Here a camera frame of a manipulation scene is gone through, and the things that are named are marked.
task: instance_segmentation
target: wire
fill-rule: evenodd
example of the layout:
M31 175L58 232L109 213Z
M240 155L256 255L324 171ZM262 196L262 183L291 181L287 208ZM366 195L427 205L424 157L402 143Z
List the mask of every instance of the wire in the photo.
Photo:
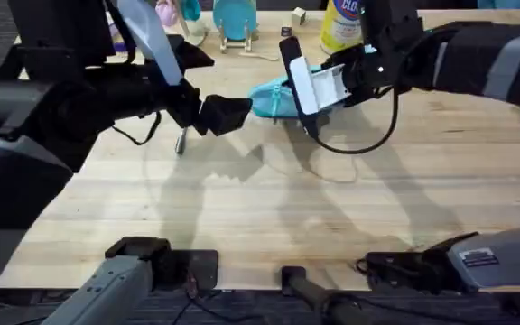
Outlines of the wire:
M209 300L219 296L221 293L222 292L213 293L205 299L209 301ZM178 313L176 318L173 320L172 325L177 325L181 319L181 316L183 316L186 313L186 311L189 309L189 307L192 305L196 306L201 311L206 312L208 315L210 315L216 319L222 320L229 324L237 324L237 323L241 323L241 322L247 321L247 320L260 320L260 319L267 322L265 316L261 315L261 314L250 314L250 315L245 315L245 316L241 316L241 317L230 317L230 316L222 315L222 314L215 312L215 311L209 309L208 307L204 306L198 300L191 298L187 292L186 292L186 298L188 299L188 303L186 303L184 305L184 307L181 309L181 311Z
M19 323L15 323L14 325L28 325L28 324L35 323L36 321L42 321L42 320L45 320L46 318L47 318L47 316L44 316L44 317L38 317L38 318L36 318L36 319L26 320L26 321L22 321L22 322L19 322Z
M135 140L131 135L129 135L125 131L123 131L115 126L112 126L112 128L114 129L114 131L116 131L119 134L128 138L135 145L144 145L144 144L147 144L148 141L150 141L152 139L153 135L155 134L155 131L158 129L158 126L160 125L161 122L162 122L162 113L155 112L155 120L153 121L152 127L150 127L150 131L148 131L148 135L145 137L145 140L143 140L142 142Z
M370 152L378 149L383 144L385 144L386 141L388 141L388 139L393 135L393 132L396 129L396 122L398 121L398 109L399 109L399 107L398 107L399 106L398 105L398 102L399 102L399 90L400 90L400 86L401 86L400 82L401 82L401 78L403 77L404 67L406 66L405 65L406 61L411 57L411 55L413 54L413 52L416 49L418 49L425 42L429 41L432 37L434 37L436 35L439 35L439 34L442 34L442 33L447 33L447 32L450 32L450 29L443 28L443 29L436 30L436 31L428 31L422 38L420 38L417 42L415 42L413 44L413 46L411 46L408 49L408 51L404 54L403 59L401 60L401 62L398 65L398 70L396 72L396 77L395 77L395 83L392 86L392 90L393 90L393 115L391 117L390 125L389 125L388 130L386 131L385 135L377 143L375 143L375 144L373 144L371 146L368 146L366 148L363 148L363 149L358 149L358 150L342 150L342 149L331 147L328 144L323 143L321 141L321 139L318 137L318 132L316 130L315 125L311 125L311 127L307 127L307 125L305 123L306 115L302 112L302 110L299 107L296 107L296 109L298 110L298 117L300 118L300 120L302 122L302 125L306 129L306 131L309 134L309 136L312 139L314 139L314 141L316 141L316 143L318 145L320 145L321 147L323 147L324 149L332 151L334 153L339 153L339 154L357 155L357 154L363 154L363 153L370 153ZM391 89L390 87L385 88L382 91L379 91L378 89L376 89L375 90L375 97L376 98L382 97L388 91L390 91L390 89Z
M440 314L433 314L433 313L424 312L424 311L414 311L414 310L399 308L399 307L395 307L395 306L391 306L391 305L385 305L385 304L379 303L379 302L372 302L365 298L360 298L360 297L356 297L356 298L357 298L357 302L363 302L367 305L377 307L380 309L384 309L387 311L396 311L396 312L400 312L400 313L404 313L404 314L408 314L408 315L423 317L426 319L440 320L440 321L446 321L446 322L455 322L458 324L466 324L466 325L481 325L482 324L481 322L478 322L478 321L463 320L463 319L459 319L456 317L440 315Z
M334 303L331 303L331 302L335 302L335 301L342 302L342 301L346 301L346 300L355 303L358 306L358 308L361 308L361 304L365 303L367 305L370 305L372 307L376 307L379 309L384 309L387 311L396 311L396 312L413 315L413 316L417 316L417 317L423 317L423 318L431 319L431 320L454 322L454 323L465 324L465 325L482 325L483 324L483 322L477 322L477 321L472 321L472 320L463 320L463 319L446 316L446 315L433 314L433 313L424 312L424 311L414 311L414 310L399 308L399 307L395 307L395 306L391 306L391 305L385 305L383 303L372 302L369 299L357 297L356 295L346 294L346 293L333 293L330 296L328 296L327 299L322 303L323 308L320 310L320 316L322 318L328 317L329 311L330 311L330 306L334 305Z
M188 301L188 303L186 303L186 305L184 305L184 307L181 309L181 311L178 312L178 315L176 315L176 318L173 320L172 325L178 324L178 321L180 321L181 316L184 315L184 313L189 309L190 306L191 306L191 301Z
M192 300L192 304L198 307L200 310L206 312L208 315L213 316L219 320L223 320L224 322L230 324L236 324L247 320L265 320L265 316L260 314L250 314L242 317L229 317L208 309L208 307L200 304L196 300Z

